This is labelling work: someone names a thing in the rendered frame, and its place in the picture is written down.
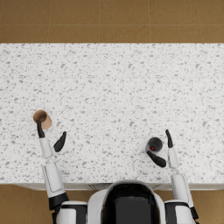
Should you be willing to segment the dark round robot body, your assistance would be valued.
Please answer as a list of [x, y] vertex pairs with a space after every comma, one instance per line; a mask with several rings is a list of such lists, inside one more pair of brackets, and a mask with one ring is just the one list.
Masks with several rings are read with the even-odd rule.
[[166, 224], [165, 204], [142, 181], [117, 181], [90, 197], [87, 224]]

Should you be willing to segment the brown paper cup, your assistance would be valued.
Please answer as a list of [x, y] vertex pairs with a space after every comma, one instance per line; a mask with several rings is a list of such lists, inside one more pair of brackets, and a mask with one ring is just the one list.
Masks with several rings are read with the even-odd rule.
[[41, 127], [43, 130], [47, 130], [52, 126], [52, 120], [50, 116], [44, 110], [37, 110], [33, 114], [33, 120], [35, 123], [41, 122]]

